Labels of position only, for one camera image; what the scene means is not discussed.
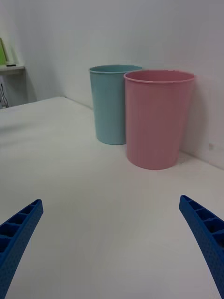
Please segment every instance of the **cup rim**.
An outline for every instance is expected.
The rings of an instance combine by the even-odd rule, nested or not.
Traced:
[[[138,69],[137,70],[126,70],[126,71],[97,71],[97,68],[116,67],[116,66],[135,67]],[[89,72],[94,73],[94,74],[126,74],[127,72],[140,71],[141,69],[142,69],[141,66],[137,66],[134,64],[106,64],[106,65],[93,66],[89,69]]]
[[[164,71],[170,71],[170,72],[178,72],[185,75],[189,75],[190,78],[188,79],[182,79],[182,80],[164,80],[164,81],[150,81],[150,80],[139,80],[135,78],[130,78],[129,76],[138,73],[138,72],[149,72],[149,71],[158,71],[158,72],[164,72]],[[139,82],[139,83],[148,83],[148,84],[173,84],[173,83],[183,83],[183,82],[190,82],[195,80],[195,75],[193,73],[187,72],[187,71],[180,71],[180,70],[137,70],[137,71],[130,71],[126,74],[124,74],[125,80],[133,81],[133,82]]]

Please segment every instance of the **plastic cup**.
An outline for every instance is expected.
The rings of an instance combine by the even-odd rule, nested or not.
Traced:
[[[194,74],[146,70],[124,78],[127,158],[152,170],[173,166],[179,157]]]
[[[107,144],[124,144],[124,74],[140,70],[135,65],[102,65],[90,68],[90,80],[97,139]]]

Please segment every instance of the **table surface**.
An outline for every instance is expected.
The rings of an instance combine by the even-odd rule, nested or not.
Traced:
[[[0,223],[44,205],[7,299],[220,299],[178,206],[186,194],[224,218],[223,186],[184,154],[164,171],[132,165],[71,100],[1,110]]]

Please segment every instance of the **pink cup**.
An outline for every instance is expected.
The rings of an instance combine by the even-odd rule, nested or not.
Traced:
[[[132,71],[126,85],[127,158],[160,170],[173,166],[186,124],[195,76],[182,71]]]

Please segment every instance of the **blue cup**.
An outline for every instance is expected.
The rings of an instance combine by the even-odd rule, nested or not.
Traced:
[[[97,139],[125,144],[124,74],[142,68],[135,65],[102,65],[90,68]]]

